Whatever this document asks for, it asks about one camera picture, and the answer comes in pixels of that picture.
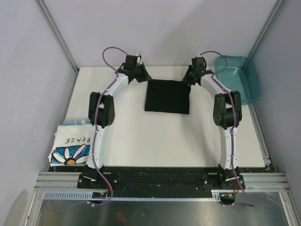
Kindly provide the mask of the white daisy t-shirt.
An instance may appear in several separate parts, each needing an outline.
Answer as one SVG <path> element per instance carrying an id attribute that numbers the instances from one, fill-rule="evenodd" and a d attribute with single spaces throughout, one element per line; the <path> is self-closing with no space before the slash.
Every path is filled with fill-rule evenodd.
<path id="1" fill-rule="evenodd" d="M 48 156 L 50 167 L 79 166 L 87 162 L 92 138 L 92 125 L 59 125 Z"/>

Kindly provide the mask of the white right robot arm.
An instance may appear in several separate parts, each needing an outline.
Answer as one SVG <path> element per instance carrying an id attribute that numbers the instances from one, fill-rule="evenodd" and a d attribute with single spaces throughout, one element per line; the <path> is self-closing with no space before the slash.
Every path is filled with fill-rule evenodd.
<path id="1" fill-rule="evenodd" d="M 207 69 L 206 60 L 201 56 L 191 59 L 182 82 L 188 85 L 198 84 L 214 97 L 213 120 L 219 129 L 221 141 L 217 184 L 222 189 L 228 189 L 239 175 L 236 136 L 242 120 L 240 92 L 226 88 L 214 72 Z"/>

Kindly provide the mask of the black t-shirt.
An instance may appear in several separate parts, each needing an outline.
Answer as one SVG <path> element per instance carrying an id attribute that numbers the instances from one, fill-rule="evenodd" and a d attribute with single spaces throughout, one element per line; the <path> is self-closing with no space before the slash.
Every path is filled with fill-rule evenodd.
<path id="1" fill-rule="evenodd" d="M 181 81 L 150 80 L 144 110 L 162 113 L 190 113 L 191 86 Z"/>

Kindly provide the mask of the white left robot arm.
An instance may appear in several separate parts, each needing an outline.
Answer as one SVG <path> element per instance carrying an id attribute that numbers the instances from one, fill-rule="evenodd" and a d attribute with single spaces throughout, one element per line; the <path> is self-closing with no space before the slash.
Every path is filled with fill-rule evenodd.
<path id="1" fill-rule="evenodd" d="M 115 70 L 113 81 L 101 92 L 90 94 L 88 118 L 92 125 L 92 138 L 83 177 L 93 188 L 101 187 L 104 182 L 104 177 L 99 171 L 104 166 L 106 135 L 115 120 L 114 98 L 131 81 L 141 83 L 151 79 L 141 55 L 126 55 L 125 62 Z"/>

